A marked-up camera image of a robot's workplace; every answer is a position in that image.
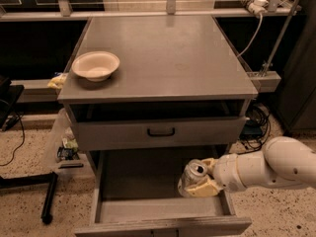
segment drawer front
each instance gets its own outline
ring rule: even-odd
[[[81,122],[73,126],[81,150],[108,150],[228,144],[235,142],[245,118]]]
[[[76,229],[78,237],[210,237],[236,236],[251,224],[249,218],[226,216],[186,218],[143,223],[103,224]]]

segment drawer handle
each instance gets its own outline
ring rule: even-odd
[[[153,133],[150,128],[147,129],[147,134],[150,137],[171,137],[176,134],[176,129],[173,127],[169,133]]]
[[[154,231],[153,231],[153,230],[150,231],[150,234],[151,234],[151,237],[155,237],[155,234],[154,234]],[[180,235],[179,235],[179,229],[176,229],[176,236],[177,236],[177,237],[180,236]]]

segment closed drawer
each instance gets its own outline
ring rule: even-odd
[[[245,118],[188,118],[73,125],[82,150],[228,144],[235,142]]]
[[[178,181],[197,147],[114,150],[101,154],[89,227],[76,236],[205,237],[241,234],[249,218],[236,216],[229,194],[183,198]]]

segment open drawer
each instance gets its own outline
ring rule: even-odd
[[[225,236],[241,234],[250,218],[235,215],[230,196],[183,198],[178,181],[193,158],[212,148],[182,147],[101,153],[90,226],[76,236]]]

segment white bowl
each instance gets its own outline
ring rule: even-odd
[[[72,63],[72,71],[92,82],[108,79],[119,67],[119,59],[106,51],[93,51],[77,57]]]

